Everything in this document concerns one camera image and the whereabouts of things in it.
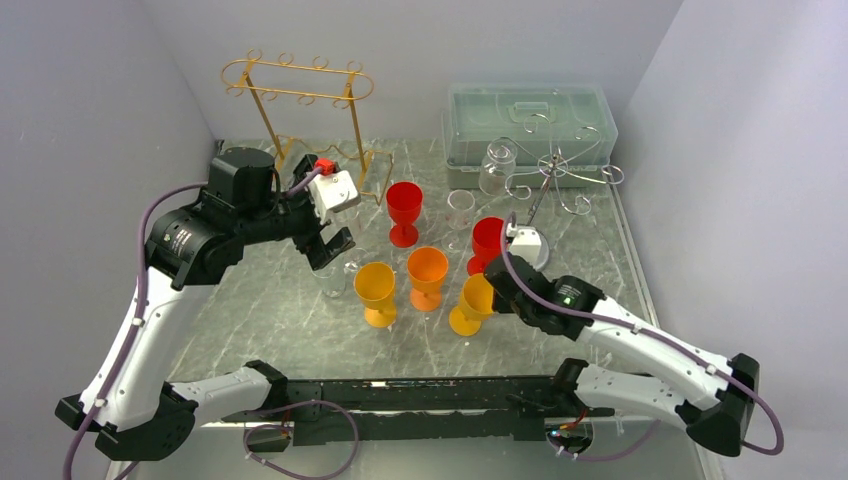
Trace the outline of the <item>silver wire glass rack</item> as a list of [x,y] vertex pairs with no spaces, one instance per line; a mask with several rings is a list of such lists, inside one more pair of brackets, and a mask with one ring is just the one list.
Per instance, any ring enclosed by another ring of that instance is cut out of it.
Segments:
[[592,202],[588,199],[588,197],[582,194],[575,197],[572,205],[566,204],[566,202],[562,199],[561,194],[558,193],[559,179],[571,176],[579,180],[587,181],[591,184],[608,186],[619,185],[625,179],[624,171],[620,167],[611,163],[600,168],[600,177],[598,179],[578,175],[570,170],[570,163],[572,161],[601,144],[603,135],[596,127],[589,125],[578,127],[576,132],[573,134],[573,137],[578,141],[588,140],[590,144],[577,153],[567,156],[563,153],[561,147],[555,144],[552,121],[547,115],[534,113],[523,121],[523,129],[529,134],[535,133],[541,125],[546,125],[548,127],[549,151],[546,155],[537,158],[535,169],[528,172],[528,175],[530,176],[538,175],[542,178],[542,183],[538,188],[538,192],[534,193],[533,189],[526,184],[516,185],[514,183],[517,178],[527,176],[527,173],[525,172],[514,172],[506,179],[505,182],[506,193],[510,197],[518,200],[533,200],[527,212],[527,219],[523,222],[518,220],[509,220],[506,222],[506,227],[519,225],[533,227],[536,229],[538,235],[541,237],[542,246],[538,260],[535,264],[530,265],[537,271],[544,270],[544,268],[548,265],[552,254],[552,247],[547,237],[541,230],[533,225],[542,201],[547,193],[551,190],[555,191],[555,203],[563,211],[573,216],[586,216],[592,209]]

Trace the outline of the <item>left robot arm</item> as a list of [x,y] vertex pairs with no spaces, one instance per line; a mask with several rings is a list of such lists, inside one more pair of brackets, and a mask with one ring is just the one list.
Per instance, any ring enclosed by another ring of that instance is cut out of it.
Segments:
[[250,147],[215,156],[197,198],[140,222],[140,270],[119,333],[101,369],[81,393],[61,399],[56,416],[117,462],[160,461],[202,425],[253,411],[264,420],[287,406],[284,374],[254,360],[233,372],[172,383],[181,341],[225,273],[248,246],[291,241],[312,270],[353,247],[347,228],[330,239],[334,213],[359,204],[360,192],[336,162],[313,154],[284,184],[274,157]]

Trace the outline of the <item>clear ribbed wine glass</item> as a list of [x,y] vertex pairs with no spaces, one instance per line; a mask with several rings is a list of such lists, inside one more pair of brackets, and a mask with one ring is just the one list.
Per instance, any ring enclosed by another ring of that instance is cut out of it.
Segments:
[[506,179],[514,173],[517,157],[517,147],[511,139],[500,137],[492,140],[480,165],[480,190],[489,196],[504,194]]

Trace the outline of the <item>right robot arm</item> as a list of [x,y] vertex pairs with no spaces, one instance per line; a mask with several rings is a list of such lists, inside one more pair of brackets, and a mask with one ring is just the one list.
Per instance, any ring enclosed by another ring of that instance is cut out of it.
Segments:
[[636,373],[626,374],[565,360],[550,391],[560,413],[630,410],[683,430],[719,455],[737,457],[747,448],[760,374],[753,357],[728,358],[682,342],[600,288],[572,275],[549,280],[512,254],[494,259],[484,277],[494,289],[496,312],[514,313],[547,335],[601,347],[636,366]]

